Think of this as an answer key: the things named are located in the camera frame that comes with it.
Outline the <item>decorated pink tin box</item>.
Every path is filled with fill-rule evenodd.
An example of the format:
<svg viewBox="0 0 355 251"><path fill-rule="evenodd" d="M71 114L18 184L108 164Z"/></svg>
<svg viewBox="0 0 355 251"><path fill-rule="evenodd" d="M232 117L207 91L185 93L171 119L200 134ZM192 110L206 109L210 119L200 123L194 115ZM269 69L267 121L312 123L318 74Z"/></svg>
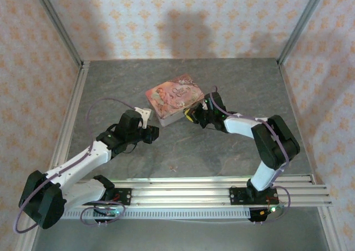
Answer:
<svg viewBox="0 0 355 251"><path fill-rule="evenodd" d="M204 93L188 74L159 84L145 95L163 127L183 118L185 110L204 98Z"/></svg>

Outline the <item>small circuit board with LEDs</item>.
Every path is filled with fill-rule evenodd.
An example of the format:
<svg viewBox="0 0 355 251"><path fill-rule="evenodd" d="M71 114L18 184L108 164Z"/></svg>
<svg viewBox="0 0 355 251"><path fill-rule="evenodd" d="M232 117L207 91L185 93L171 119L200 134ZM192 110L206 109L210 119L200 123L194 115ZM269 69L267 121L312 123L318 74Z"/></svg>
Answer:
<svg viewBox="0 0 355 251"><path fill-rule="evenodd" d="M256 211L256 213L260 216L266 217L274 212L281 211L283 212L285 209L284 205L277 205L273 207L260 208Z"/></svg>
<svg viewBox="0 0 355 251"><path fill-rule="evenodd" d="M120 214L120 210L117 210L116 208L110 208L110 207L95 206L93 211L98 217L114 218Z"/></svg>

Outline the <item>grey metal panel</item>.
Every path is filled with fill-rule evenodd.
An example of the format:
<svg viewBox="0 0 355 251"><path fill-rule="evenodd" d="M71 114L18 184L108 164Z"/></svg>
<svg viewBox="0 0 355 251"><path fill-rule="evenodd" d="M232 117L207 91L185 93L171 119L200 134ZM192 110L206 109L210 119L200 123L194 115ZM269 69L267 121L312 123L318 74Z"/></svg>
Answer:
<svg viewBox="0 0 355 251"><path fill-rule="evenodd" d="M121 220L88 228L65 220L40 230L32 251L329 251L319 221L288 214L265 225Z"/></svg>

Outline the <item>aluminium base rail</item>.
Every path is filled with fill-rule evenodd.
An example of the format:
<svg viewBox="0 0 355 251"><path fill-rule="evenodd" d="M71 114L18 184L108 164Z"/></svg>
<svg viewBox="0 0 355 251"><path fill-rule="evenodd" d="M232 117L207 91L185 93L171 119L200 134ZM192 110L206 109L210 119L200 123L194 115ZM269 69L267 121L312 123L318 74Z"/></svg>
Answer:
<svg viewBox="0 0 355 251"><path fill-rule="evenodd" d="M222 208L234 207L231 188L244 188L248 177L132 178L115 180L116 188L130 188L130 208ZM259 207L279 200L292 207L331 207L329 190L313 176L286 175L275 181L276 192Z"/></svg>

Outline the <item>aluminium side rail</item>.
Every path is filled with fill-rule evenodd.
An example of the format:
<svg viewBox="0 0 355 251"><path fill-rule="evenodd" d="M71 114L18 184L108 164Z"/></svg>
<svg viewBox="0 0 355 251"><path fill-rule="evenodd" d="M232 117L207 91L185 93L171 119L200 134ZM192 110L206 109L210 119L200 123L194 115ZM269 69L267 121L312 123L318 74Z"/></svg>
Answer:
<svg viewBox="0 0 355 251"><path fill-rule="evenodd" d="M49 170L62 165L67 161L75 119L78 113L80 100L83 94L85 81L88 75L90 61L84 61L78 72L77 80L71 93L71 98L65 113L64 121L61 126L58 140L49 164Z"/></svg>

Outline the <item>aluminium corner post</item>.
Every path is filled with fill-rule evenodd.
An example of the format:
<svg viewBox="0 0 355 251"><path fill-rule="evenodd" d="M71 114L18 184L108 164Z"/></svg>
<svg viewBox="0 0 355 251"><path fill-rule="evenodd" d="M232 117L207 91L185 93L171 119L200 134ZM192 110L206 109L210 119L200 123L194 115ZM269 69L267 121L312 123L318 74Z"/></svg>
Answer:
<svg viewBox="0 0 355 251"><path fill-rule="evenodd" d="M283 65L299 40L304 28L311 19L321 0L308 0L300 18L298 19L289 39L286 41L279 57L276 59L279 66Z"/></svg>
<svg viewBox="0 0 355 251"><path fill-rule="evenodd" d="M59 14L55 10L52 2L50 0L39 0L39 2L44 8L45 13L47 14L55 30L57 31L63 44L67 48L72 60L79 68L81 68L83 65L83 61L77 49L75 48L74 43L72 42L67 30L65 29L64 24L60 20Z"/></svg>

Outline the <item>aluminium frame leg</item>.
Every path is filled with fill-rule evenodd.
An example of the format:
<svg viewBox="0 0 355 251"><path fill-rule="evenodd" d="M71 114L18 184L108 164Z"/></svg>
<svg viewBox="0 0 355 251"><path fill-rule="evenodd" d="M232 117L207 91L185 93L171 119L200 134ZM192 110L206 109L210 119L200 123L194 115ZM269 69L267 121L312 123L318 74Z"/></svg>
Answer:
<svg viewBox="0 0 355 251"><path fill-rule="evenodd" d="M322 228L330 251L342 251L342 243L337 232L332 207L318 207Z"/></svg>
<svg viewBox="0 0 355 251"><path fill-rule="evenodd" d="M30 230L29 232L21 234L19 236L14 251L32 251L38 229L39 226L36 226L34 229Z"/></svg>

